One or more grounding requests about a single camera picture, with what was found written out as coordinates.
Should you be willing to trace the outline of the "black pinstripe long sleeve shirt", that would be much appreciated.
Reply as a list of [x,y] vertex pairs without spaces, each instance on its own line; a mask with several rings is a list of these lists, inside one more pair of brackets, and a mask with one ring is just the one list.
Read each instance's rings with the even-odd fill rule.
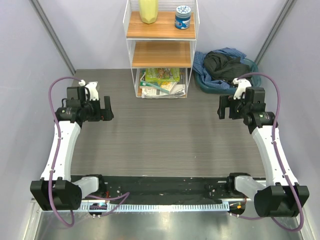
[[213,51],[204,57],[203,65],[213,80],[226,82],[232,82],[234,78],[251,72],[248,65],[241,63],[240,57],[230,57]]

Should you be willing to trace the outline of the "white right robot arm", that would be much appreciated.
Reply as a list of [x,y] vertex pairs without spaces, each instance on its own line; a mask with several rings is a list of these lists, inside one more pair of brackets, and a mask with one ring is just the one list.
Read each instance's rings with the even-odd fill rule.
[[240,194],[253,200],[259,217],[298,216],[296,200],[304,205],[310,196],[307,186],[300,185],[293,175],[283,151],[278,123],[273,112],[266,111],[265,90],[247,87],[240,94],[221,95],[217,110],[220,119],[242,119],[252,135],[263,163],[265,184],[248,173],[231,173],[227,177],[226,193],[233,198]]

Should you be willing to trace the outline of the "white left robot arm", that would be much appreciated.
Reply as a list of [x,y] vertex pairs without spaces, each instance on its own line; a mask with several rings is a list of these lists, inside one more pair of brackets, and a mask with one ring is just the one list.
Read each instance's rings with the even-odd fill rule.
[[111,121],[114,118],[109,96],[101,108],[98,83],[67,88],[67,98],[56,112],[58,125],[47,164],[39,180],[30,184],[30,191],[44,211],[55,207],[58,211],[77,210],[88,195],[100,200],[107,192],[100,174],[85,175],[72,182],[71,163],[77,138],[84,122]]

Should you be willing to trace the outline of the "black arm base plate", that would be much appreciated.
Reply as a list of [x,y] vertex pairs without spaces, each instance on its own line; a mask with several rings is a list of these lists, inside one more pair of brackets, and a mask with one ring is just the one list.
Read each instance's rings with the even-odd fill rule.
[[129,192],[125,204],[205,205],[244,199],[228,177],[104,176],[105,189],[93,196],[115,198]]

